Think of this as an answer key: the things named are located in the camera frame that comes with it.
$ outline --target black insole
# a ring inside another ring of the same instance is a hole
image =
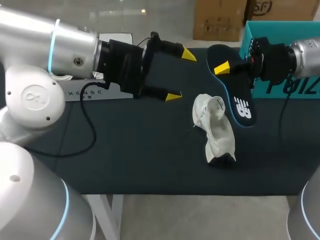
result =
[[[223,84],[228,97],[232,117],[241,127],[251,127],[256,123],[256,111],[248,82],[248,74],[243,71],[236,74],[221,74],[216,76],[214,68],[226,61],[239,62],[238,52],[229,46],[216,44],[207,49],[207,64],[213,77]]]

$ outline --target white sneaker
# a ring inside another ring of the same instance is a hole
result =
[[[220,96],[198,95],[193,104],[195,126],[206,131],[206,160],[210,165],[230,167],[235,161],[235,136],[225,115],[225,102]]]

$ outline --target black table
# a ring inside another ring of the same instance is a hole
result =
[[[208,71],[206,49],[191,51],[197,64],[157,55],[147,79],[150,85],[182,91],[181,100],[85,102],[97,130],[95,147],[69,158],[36,156],[82,194],[298,194],[320,163],[320,101],[289,100],[283,144],[278,137],[283,99],[255,99],[257,124],[251,128],[236,125],[228,112],[237,165],[229,170],[210,167],[205,157],[206,134],[193,127],[192,106],[198,94],[224,99],[226,94]],[[4,95],[0,103],[4,105]],[[29,147],[66,154],[91,140],[79,102],[68,102],[57,128]]]

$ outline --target black cable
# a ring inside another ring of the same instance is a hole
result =
[[[284,113],[285,113],[285,110],[286,110],[288,101],[289,101],[290,96],[291,96],[291,93],[292,93],[293,85],[294,85],[294,81],[293,81],[292,79],[290,79],[290,80],[289,80],[290,90],[289,90],[289,93],[288,93],[288,95],[286,96],[286,99],[285,99],[285,101],[284,101],[284,104],[283,104],[283,107],[282,107],[282,110],[281,110],[281,113],[280,113],[280,118],[279,118],[278,137],[279,137],[280,143],[283,143],[283,139],[282,139],[282,121],[283,121],[283,118],[284,118]]]
[[[46,153],[46,152],[42,152],[42,151],[38,151],[38,150],[34,150],[34,149],[31,149],[31,148],[25,147],[25,149],[27,151],[30,151],[30,152],[33,152],[33,153],[36,153],[36,154],[39,154],[39,155],[43,155],[43,156],[46,156],[46,157],[51,157],[51,158],[69,158],[69,157],[74,157],[74,156],[83,154],[83,153],[89,151],[90,149],[92,149],[94,147],[94,145],[96,144],[96,141],[97,141],[97,132],[96,132],[94,124],[92,123],[92,121],[91,121],[91,119],[90,119],[90,117],[89,117],[89,115],[88,115],[88,113],[87,113],[87,111],[85,109],[84,100],[83,100],[83,96],[84,96],[85,90],[89,86],[98,86],[98,87],[104,88],[105,84],[101,83],[101,82],[89,82],[86,85],[84,85],[83,88],[80,91],[80,106],[81,106],[81,110],[82,110],[82,113],[83,113],[87,123],[89,124],[89,126],[91,128],[92,136],[93,136],[90,145],[87,146],[86,148],[80,150],[80,151],[67,153],[67,154],[51,154],[51,153]]]
[[[145,40],[147,40],[147,39],[151,39],[151,37],[147,37],[147,38],[145,38],[145,39],[143,39],[141,42],[139,42],[138,44],[137,44],[137,46],[139,46],[140,44],[142,44]]]

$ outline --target white table leg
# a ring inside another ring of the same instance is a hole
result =
[[[122,217],[122,206],[124,204],[124,196],[121,195],[113,195],[112,198],[112,206],[111,206],[111,212],[114,216],[115,224],[117,226],[117,230],[120,234],[121,230],[121,217]]]
[[[117,227],[111,207],[106,195],[86,195],[93,212],[98,220],[103,234],[107,240],[120,240],[120,232]]]

